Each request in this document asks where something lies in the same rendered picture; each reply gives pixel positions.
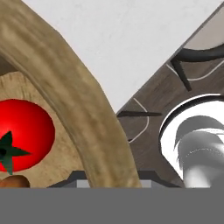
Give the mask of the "dark hob with thin rings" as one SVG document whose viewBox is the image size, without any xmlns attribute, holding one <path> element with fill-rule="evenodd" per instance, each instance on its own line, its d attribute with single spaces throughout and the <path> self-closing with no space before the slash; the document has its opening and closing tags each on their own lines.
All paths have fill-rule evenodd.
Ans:
<svg viewBox="0 0 224 224">
<path fill-rule="evenodd" d="M 119 112 L 139 171 L 185 187 L 160 153 L 159 130 L 173 108 L 204 94 L 224 95 L 224 4 Z"/>
</svg>

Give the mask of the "white and grey round pot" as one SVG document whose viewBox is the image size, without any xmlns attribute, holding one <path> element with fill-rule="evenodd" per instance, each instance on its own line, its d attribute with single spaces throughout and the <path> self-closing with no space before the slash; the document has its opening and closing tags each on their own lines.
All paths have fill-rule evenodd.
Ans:
<svg viewBox="0 0 224 224">
<path fill-rule="evenodd" d="M 163 120 L 158 142 L 185 187 L 224 187 L 224 95 L 181 102 Z"/>
</svg>

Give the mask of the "brown chicken drumstick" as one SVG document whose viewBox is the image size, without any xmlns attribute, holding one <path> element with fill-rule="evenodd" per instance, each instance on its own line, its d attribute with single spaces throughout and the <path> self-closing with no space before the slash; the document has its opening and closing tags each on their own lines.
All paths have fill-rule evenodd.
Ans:
<svg viewBox="0 0 224 224">
<path fill-rule="evenodd" d="M 30 188 L 29 180 L 23 175 L 12 175 L 0 179 L 0 188 Z"/>
</svg>

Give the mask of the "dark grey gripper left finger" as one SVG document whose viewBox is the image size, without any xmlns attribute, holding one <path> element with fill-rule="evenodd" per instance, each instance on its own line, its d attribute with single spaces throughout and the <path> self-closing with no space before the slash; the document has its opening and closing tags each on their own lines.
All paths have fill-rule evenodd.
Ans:
<svg viewBox="0 0 224 224">
<path fill-rule="evenodd" d="M 88 179 L 84 171 L 73 171 L 67 179 L 64 179 L 49 187 L 52 188 L 89 188 Z"/>
</svg>

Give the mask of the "light wooden bowl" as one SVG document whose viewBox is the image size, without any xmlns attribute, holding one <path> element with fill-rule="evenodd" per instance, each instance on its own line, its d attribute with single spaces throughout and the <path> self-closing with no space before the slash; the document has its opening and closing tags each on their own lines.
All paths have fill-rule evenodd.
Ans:
<svg viewBox="0 0 224 224">
<path fill-rule="evenodd" d="M 0 0 L 0 55 L 54 109 L 92 187 L 141 186 L 127 137 L 100 84 L 62 36 L 21 0 Z"/>
</svg>

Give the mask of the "red tomato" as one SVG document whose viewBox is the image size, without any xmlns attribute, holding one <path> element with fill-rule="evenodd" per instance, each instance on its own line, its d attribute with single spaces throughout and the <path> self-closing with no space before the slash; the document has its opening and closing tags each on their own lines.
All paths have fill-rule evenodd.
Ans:
<svg viewBox="0 0 224 224">
<path fill-rule="evenodd" d="M 50 152 L 55 140 L 52 118 L 36 103 L 0 101 L 0 172 L 27 170 Z"/>
</svg>

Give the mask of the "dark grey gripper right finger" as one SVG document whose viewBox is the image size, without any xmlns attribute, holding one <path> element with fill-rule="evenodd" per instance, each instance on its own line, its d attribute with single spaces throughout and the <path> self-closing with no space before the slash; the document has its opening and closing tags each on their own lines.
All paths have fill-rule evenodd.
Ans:
<svg viewBox="0 0 224 224">
<path fill-rule="evenodd" d="M 179 188 L 178 185 L 161 179 L 155 171 L 138 171 L 138 176 L 144 188 Z"/>
</svg>

